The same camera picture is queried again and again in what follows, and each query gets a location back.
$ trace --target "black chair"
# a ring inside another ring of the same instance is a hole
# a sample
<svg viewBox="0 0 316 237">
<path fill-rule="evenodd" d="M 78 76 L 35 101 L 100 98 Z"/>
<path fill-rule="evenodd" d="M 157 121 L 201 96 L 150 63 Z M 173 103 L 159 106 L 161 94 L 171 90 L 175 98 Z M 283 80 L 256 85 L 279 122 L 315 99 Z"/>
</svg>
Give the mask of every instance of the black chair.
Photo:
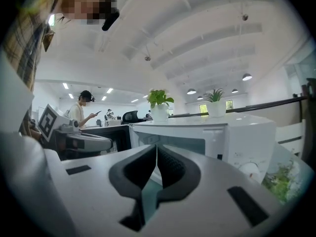
<svg viewBox="0 0 316 237">
<path fill-rule="evenodd" d="M 98 125 L 98 126 L 102 126 L 100 119 L 97 119 L 97 125 Z"/>
<path fill-rule="evenodd" d="M 137 112 L 138 111 L 125 113 L 122 118 L 123 119 L 122 124 L 133 124 L 133 123 L 144 122 L 145 121 L 144 119 L 137 117 Z"/>
</svg>

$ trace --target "person in background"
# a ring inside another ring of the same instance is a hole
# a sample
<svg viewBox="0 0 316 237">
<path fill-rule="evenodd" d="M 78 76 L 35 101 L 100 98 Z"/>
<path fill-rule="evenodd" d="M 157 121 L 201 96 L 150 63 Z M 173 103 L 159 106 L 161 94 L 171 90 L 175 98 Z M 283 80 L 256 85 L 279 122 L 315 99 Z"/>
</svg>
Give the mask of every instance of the person in background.
<svg viewBox="0 0 316 237">
<path fill-rule="evenodd" d="M 79 127 L 85 127 L 84 124 L 86 124 L 88 120 L 98 116 L 98 114 L 90 113 L 88 117 L 84 118 L 82 107 L 88 106 L 91 101 L 94 102 L 92 94 L 88 90 L 84 90 L 80 93 L 78 101 L 69 109 L 68 117 L 77 120 Z"/>
<path fill-rule="evenodd" d="M 107 117 L 110 119 L 110 118 L 112 118 L 112 114 L 111 114 L 111 109 L 108 109 L 108 112 L 107 112 Z"/>
</svg>

